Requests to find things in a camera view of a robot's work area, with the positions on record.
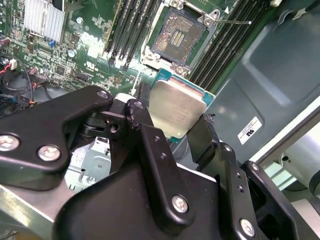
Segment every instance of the motherboard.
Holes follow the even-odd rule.
[[[226,44],[240,43],[241,37],[254,28],[251,20],[258,23],[269,3],[0,0],[1,39],[10,39],[2,41],[1,47],[21,59],[27,69],[33,69],[38,79],[57,79],[50,84],[70,91],[97,85],[112,95],[134,95],[141,82],[152,84],[160,69],[201,86],[203,77],[212,78],[210,54],[220,58],[214,69],[221,69],[228,57]],[[232,33],[236,39],[228,36]],[[206,80],[203,88],[209,91],[212,86]]]

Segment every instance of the black mounting arm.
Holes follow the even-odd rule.
[[[64,205],[54,240],[318,239],[260,167],[238,166],[212,115],[187,136],[198,170],[215,179],[177,166],[142,102],[95,86],[0,119],[0,130],[0,184],[33,190],[61,182],[75,136],[110,139],[112,174]]]

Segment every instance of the heatsink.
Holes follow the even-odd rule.
[[[61,43],[64,38],[67,13],[56,9],[47,0],[26,0],[24,28],[30,34]]]

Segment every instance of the silver screw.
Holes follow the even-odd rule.
[[[142,106],[142,103],[139,102],[139,101],[135,101],[135,102],[134,102],[134,105],[135,105],[136,107],[140,108],[140,109],[143,109],[143,108],[144,108],[144,106]]]
[[[83,24],[83,23],[84,23],[84,19],[83,19],[82,17],[78,16],[78,17],[76,18],[76,23],[77,23],[77,24]]]
[[[19,139],[11,135],[0,135],[0,151],[6,152],[19,146]]]
[[[172,205],[179,213],[185,214],[188,211],[187,201],[181,196],[175,195],[172,198]]]
[[[52,162],[57,160],[60,157],[60,150],[58,148],[56,148],[55,146],[50,146],[50,145],[46,145],[46,146],[42,146],[39,150],[38,150],[38,156],[39,158],[41,158],[44,161],[47,162]]]
[[[251,163],[252,167],[254,170],[258,171],[259,167],[255,163]]]
[[[178,2],[177,1],[172,1],[172,7],[176,8],[178,6]]]
[[[108,94],[105,91],[98,91],[96,94],[98,94],[99,97],[102,97],[104,99],[108,98]]]
[[[241,219],[240,220],[240,225],[242,227],[242,230],[244,231],[245,234],[247,234],[250,237],[255,236],[255,229],[252,226],[252,224],[246,220],[246,219]]]
[[[228,146],[228,145],[224,145],[224,147],[225,147],[225,149],[226,149],[228,152],[232,152],[232,150],[231,150],[231,147],[230,147],[230,146]]]
[[[204,25],[209,26],[209,25],[211,25],[212,20],[211,20],[210,18],[206,18],[206,19],[203,21],[203,23],[204,23]]]
[[[86,180],[89,184],[95,184],[97,179],[93,176],[91,177],[88,177],[87,180]]]

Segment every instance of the white connector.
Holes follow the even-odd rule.
[[[271,5],[271,7],[277,8],[280,6],[281,2],[282,2],[282,0],[272,0],[270,2],[270,5]]]
[[[10,70],[15,70],[18,66],[18,62],[15,59],[11,59],[9,63],[11,64]]]

